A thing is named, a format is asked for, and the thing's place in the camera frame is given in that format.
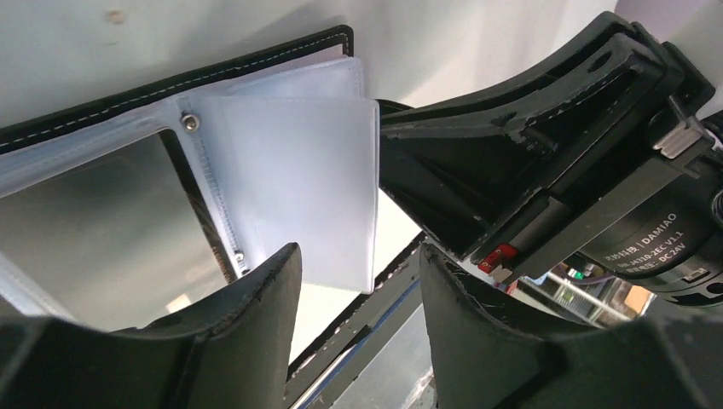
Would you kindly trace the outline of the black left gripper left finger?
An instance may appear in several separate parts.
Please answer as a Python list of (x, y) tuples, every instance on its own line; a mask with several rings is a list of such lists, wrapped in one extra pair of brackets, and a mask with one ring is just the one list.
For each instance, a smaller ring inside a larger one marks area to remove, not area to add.
[(4, 408), (281, 408), (302, 278), (289, 243), (141, 329), (1, 320)]

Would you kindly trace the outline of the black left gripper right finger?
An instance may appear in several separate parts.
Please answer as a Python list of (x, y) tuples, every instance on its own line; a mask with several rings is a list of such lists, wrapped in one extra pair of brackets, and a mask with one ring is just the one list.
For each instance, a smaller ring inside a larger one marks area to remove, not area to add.
[(419, 250), (441, 408), (719, 408), (722, 322), (643, 318), (609, 329), (544, 313)]

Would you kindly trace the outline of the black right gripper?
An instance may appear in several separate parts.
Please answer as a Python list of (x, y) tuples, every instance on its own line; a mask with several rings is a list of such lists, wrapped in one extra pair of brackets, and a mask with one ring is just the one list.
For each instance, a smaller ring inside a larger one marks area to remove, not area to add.
[(671, 43), (642, 25), (603, 12), (543, 61), (506, 81), (467, 95), (382, 118), (383, 141), (478, 138), (517, 133), (625, 87), (610, 114), (610, 150), (573, 186), (593, 201), (590, 215), (604, 228), (566, 257), (537, 251), (522, 260), (510, 245), (471, 260), (507, 282), (562, 262), (586, 262), (621, 279), (664, 293), (683, 305), (702, 298), (675, 290), (672, 274), (719, 230), (702, 213), (703, 196), (722, 181), (709, 157), (713, 146), (696, 113), (714, 86)]

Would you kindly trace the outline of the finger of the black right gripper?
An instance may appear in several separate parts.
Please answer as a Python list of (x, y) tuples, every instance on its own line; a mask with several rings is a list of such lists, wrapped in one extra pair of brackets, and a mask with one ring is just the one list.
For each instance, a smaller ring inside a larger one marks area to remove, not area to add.
[[(501, 245), (525, 260), (537, 251), (566, 257), (600, 234), (593, 201), (573, 186), (610, 150), (612, 88), (565, 114), (517, 133), (383, 141), (380, 185), (446, 251), (483, 258)], [(382, 102), (383, 116), (412, 109)]]

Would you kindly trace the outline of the black leather card holder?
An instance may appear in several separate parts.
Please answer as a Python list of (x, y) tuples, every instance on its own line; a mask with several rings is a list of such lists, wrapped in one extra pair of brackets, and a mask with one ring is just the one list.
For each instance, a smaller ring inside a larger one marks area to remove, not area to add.
[(102, 331), (247, 282), (369, 293), (379, 104), (339, 25), (1, 131), (1, 299)]

